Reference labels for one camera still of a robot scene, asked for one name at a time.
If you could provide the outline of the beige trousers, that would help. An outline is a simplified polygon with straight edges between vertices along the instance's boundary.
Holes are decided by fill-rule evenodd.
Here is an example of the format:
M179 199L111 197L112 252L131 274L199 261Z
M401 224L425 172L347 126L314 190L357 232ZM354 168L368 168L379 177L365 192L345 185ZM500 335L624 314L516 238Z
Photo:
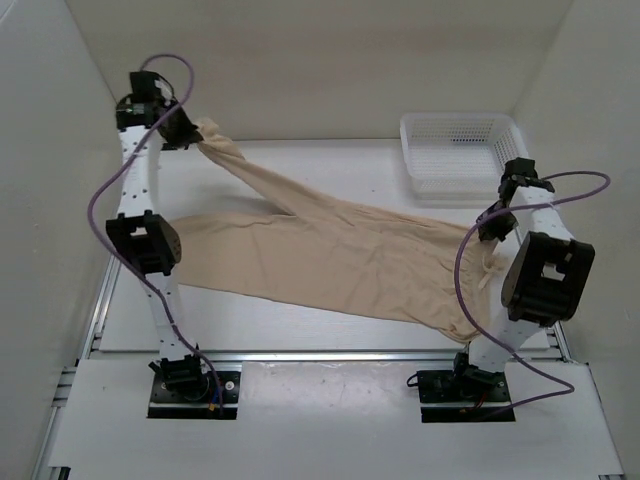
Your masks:
M420 323L467 343L489 325L505 265L465 227L341 200L248 161L210 119L200 152L275 206L173 222L179 281L310 308Z

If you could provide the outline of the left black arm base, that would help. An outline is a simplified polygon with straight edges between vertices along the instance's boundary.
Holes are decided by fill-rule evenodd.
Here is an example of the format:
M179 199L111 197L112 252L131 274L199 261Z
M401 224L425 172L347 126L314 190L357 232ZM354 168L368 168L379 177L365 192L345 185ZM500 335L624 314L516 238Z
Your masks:
M239 366L217 371L222 385L220 406L213 376L205 374L204 385L190 393L170 389L159 373L154 374L150 390L147 418L162 420L235 420L241 390Z

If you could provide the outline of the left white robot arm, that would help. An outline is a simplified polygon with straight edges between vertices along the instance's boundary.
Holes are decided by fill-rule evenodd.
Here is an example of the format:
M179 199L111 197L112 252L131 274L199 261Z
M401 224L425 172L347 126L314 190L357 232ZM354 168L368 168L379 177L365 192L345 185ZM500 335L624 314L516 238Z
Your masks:
M181 242L157 203L161 151L188 148L202 136L164 77L140 70L129 79L131 93L116 106L116 124L123 159L136 158L124 173L117 215L106 222L106 234L133 272L145 279L142 286L160 344L160 359L150 368L167 391L195 402L210 392L210 376L195 348L176 332L182 312L173 270L181 261Z

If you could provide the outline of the white plastic basket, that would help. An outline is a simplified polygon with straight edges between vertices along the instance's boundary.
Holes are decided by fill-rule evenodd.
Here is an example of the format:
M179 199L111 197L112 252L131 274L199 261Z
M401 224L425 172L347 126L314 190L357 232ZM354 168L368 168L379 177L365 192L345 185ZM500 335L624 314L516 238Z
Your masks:
M491 199L506 163L528 155L515 122L501 113L406 113L400 140L412 191L429 201Z

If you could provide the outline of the aluminium rail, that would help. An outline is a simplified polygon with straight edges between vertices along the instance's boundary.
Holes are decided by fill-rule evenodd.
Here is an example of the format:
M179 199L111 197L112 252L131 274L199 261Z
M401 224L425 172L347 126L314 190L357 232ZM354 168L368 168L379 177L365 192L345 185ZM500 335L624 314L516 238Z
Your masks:
M90 338L65 372L38 479L596 479L620 470L590 370L539 366L574 395L512 422L426 424L406 379L444 352L220 354L241 373L232 421L152 420L146 352L107 352L128 277L111 267Z

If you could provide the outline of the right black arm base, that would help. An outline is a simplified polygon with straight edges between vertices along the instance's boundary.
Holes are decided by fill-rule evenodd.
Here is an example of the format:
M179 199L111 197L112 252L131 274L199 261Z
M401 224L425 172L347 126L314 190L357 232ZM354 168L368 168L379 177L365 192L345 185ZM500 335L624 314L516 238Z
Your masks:
M503 373L485 381L455 377L452 370L419 370L406 380L418 392L421 422L511 423L511 396Z

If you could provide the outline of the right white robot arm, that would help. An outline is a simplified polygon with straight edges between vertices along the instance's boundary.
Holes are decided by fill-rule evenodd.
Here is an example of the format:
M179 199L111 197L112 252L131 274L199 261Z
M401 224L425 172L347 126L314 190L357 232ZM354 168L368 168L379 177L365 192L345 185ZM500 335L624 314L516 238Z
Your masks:
M527 339L574 316L595 249L567 230L558 203L551 180L539 177L534 160L517 157L504 167L497 201L469 231L482 242L504 241L511 232L521 241L502 284L500 312L454 359L449 387L458 398L470 400L493 388Z

